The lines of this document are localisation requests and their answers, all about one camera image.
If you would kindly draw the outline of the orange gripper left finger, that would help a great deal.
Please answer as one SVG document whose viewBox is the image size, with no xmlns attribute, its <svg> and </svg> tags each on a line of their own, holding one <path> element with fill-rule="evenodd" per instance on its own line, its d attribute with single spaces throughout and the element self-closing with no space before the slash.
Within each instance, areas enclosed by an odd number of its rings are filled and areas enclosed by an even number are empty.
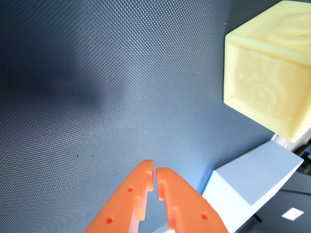
<svg viewBox="0 0 311 233">
<path fill-rule="evenodd" d="M 148 192 L 154 187 L 155 163 L 140 162 L 124 179 L 85 230 L 86 233 L 137 233 L 145 219 Z"/>
</svg>

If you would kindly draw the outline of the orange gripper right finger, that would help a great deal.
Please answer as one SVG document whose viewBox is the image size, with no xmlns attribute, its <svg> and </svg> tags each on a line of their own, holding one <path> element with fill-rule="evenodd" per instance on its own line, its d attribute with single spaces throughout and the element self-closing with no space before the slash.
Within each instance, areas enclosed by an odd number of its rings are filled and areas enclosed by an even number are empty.
<svg viewBox="0 0 311 233">
<path fill-rule="evenodd" d="M 168 229 L 176 233 L 226 233 L 219 214 L 187 181 L 167 167 L 156 169 L 159 200 L 165 202 Z"/>
</svg>

